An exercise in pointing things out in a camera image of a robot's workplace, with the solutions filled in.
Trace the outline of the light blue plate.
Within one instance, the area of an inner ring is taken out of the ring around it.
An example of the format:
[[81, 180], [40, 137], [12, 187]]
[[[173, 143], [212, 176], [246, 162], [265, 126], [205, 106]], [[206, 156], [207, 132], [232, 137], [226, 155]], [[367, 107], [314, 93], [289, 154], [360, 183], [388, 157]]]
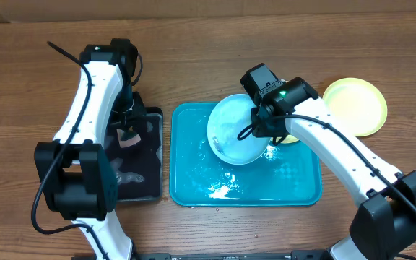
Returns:
[[239, 133], [251, 124], [254, 103], [247, 94], [235, 94], [221, 100], [213, 108], [207, 138], [212, 151], [222, 161], [245, 165], [258, 159], [269, 145], [270, 138], [256, 138], [252, 134], [238, 141]]

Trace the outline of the pink sponge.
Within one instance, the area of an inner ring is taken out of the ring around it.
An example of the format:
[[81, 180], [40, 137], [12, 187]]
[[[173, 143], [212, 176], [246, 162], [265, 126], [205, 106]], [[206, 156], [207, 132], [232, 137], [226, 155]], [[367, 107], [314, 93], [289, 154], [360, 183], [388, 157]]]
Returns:
[[134, 131], [118, 129], [117, 136], [118, 144], [122, 149], [132, 147], [141, 141], [140, 135]]

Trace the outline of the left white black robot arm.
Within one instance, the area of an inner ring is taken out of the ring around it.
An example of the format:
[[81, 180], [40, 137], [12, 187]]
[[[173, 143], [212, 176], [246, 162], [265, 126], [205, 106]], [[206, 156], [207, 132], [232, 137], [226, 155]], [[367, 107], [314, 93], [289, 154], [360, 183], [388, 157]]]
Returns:
[[34, 151], [40, 185], [32, 226], [44, 235], [79, 228], [97, 259], [131, 259], [133, 242], [115, 211], [118, 181], [103, 145], [111, 119], [125, 124], [146, 112], [132, 90], [142, 57], [130, 40], [120, 38], [87, 45], [79, 57], [49, 46], [79, 65], [80, 82], [62, 127]]

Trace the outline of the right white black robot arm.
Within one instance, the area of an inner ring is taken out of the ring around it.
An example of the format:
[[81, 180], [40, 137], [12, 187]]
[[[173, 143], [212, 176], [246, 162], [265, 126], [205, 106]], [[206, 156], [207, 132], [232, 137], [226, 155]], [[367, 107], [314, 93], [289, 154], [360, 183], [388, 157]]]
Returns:
[[254, 103], [252, 123], [238, 138], [284, 139], [306, 144], [349, 191], [358, 210], [349, 234], [317, 259], [394, 259], [416, 242], [416, 170], [403, 174], [333, 118], [318, 93], [297, 77], [240, 81]]

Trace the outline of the yellow plate with blue stain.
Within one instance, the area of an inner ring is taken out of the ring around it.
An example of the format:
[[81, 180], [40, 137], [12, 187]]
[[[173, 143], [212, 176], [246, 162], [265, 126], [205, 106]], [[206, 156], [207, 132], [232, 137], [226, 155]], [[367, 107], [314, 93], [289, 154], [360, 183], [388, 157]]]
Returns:
[[388, 116], [381, 91], [364, 79], [338, 79], [327, 87], [323, 100], [334, 116], [357, 137], [375, 134]]

